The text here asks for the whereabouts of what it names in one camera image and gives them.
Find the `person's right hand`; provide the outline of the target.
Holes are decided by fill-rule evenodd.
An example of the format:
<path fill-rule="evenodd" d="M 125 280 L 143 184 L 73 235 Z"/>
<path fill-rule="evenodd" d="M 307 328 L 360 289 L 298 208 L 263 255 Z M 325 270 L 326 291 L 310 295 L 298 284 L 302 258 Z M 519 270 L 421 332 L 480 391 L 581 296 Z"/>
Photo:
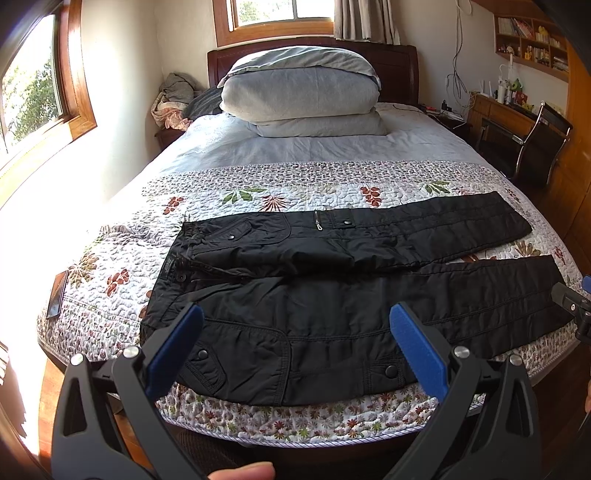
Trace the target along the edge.
<path fill-rule="evenodd" d="M 591 381 L 590 380 L 589 380 L 588 386 L 587 386 L 587 395 L 586 395 L 586 400 L 585 400 L 585 412 L 586 413 L 591 412 Z"/>

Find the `person's left hand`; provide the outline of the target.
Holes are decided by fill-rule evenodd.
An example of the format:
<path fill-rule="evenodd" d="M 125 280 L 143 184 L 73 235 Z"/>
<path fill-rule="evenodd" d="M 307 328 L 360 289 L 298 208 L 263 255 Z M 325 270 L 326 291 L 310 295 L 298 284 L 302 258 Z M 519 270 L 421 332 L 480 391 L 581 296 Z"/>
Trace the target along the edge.
<path fill-rule="evenodd" d="M 276 478 L 271 462 L 256 462 L 233 469 L 222 469 L 208 475 L 209 480 L 273 480 Z"/>

